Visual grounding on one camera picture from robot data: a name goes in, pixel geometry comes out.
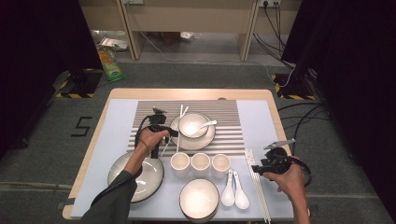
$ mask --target gray carpet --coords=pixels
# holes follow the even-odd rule
[[[72,186],[106,98],[114,88],[268,89],[278,108],[306,102],[277,98],[266,70],[258,65],[122,63],[121,68],[127,78],[108,83],[103,77],[91,99],[54,97],[33,130],[29,147],[9,150],[0,160],[1,182]],[[284,67],[268,70],[270,75],[290,71]],[[65,75],[54,83],[56,88]],[[313,107],[297,105],[279,111],[289,139],[296,129],[292,125],[300,119],[291,117],[303,116]],[[307,188],[312,223],[392,223],[363,170],[348,157],[327,108],[320,107],[314,114],[300,126],[295,147],[295,154],[313,172]],[[81,133],[75,129],[80,117],[92,117],[81,123],[91,128],[85,137],[71,137]],[[0,223],[71,223],[57,208],[68,193],[59,188],[0,185]]]

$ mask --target white spoon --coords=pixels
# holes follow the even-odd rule
[[[226,206],[231,206],[235,202],[235,197],[233,196],[233,170],[228,170],[228,180],[227,185],[221,194],[221,202]]]
[[[235,192],[235,204],[240,209],[247,209],[250,205],[248,197],[242,190],[241,183],[239,182],[238,172],[233,171],[233,177],[235,178],[236,192]]]
[[[218,124],[218,122],[216,120],[210,120],[207,123],[201,124],[201,126],[198,126],[194,129],[187,130],[186,135],[194,135],[194,134],[198,133],[202,128],[209,126],[209,125],[215,125],[215,124]]]

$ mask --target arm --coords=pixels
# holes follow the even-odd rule
[[[265,178],[274,180],[278,185],[278,192],[285,192],[293,206],[294,223],[310,223],[307,202],[305,196],[304,174],[301,167],[292,164],[289,170],[283,175],[276,175],[270,172],[264,173]]]
[[[101,197],[97,203],[84,214],[80,223],[100,224],[127,222],[130,202],[137,188],[136,179],[141,174],[143,160],[165,136],[169,136],[168,131],[159,133],[152,133],[149,129],[142,131],[139,143],[134,149],[134,153],[128,160],[123,171],[114,179],[109,187],[117,185],[122,181],[126,181],[125,184],[116,187]]]

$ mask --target small white cup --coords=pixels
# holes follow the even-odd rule
[[[211,173],[215,178],[222,179],[227,176],[230,167],[230,158],[224,154],[218,154],[212,159]]]
[[[190,172],[190,157],[184,152],[175,153],[171,158],[172,172],[177,177],[186,177]]]
[[[192,172],[196,177],[207,177],[210,168],[210,158],[205,153],[196,153],[191,158]]]

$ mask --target white plate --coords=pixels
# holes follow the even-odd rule
[[[133,152],[128,152],[119,157],[108,173],[107,184],[111,182],[124,169]],[[159,159],[145,158],[143,161],[143,172],[136,179],[137,189],[131,203],[138,203],[153,195],[163,182],[163,163]]]
[[[219,208],[219,191],[208,180],[194,179],[180,193],[180,208],[188,219],[210,219]]]
[[[212,120],[207,115],[201,114],[206,118],[207,121]],[[177,116],[171,123],[170,127],[174,130],[178,130],[177,124],[180,116]],[[196,150],[201,149],[209,145],[212,140],[215,138],[216,128],[215,125],[207,126],[207,132],[205,135],[197,138],[189,138],[184,136],[183,134],[179,134],[178,137],[180,138],[179,147],[182,147],[187,150]],[[172,141],[177,145],[178,137],[172,137]]]

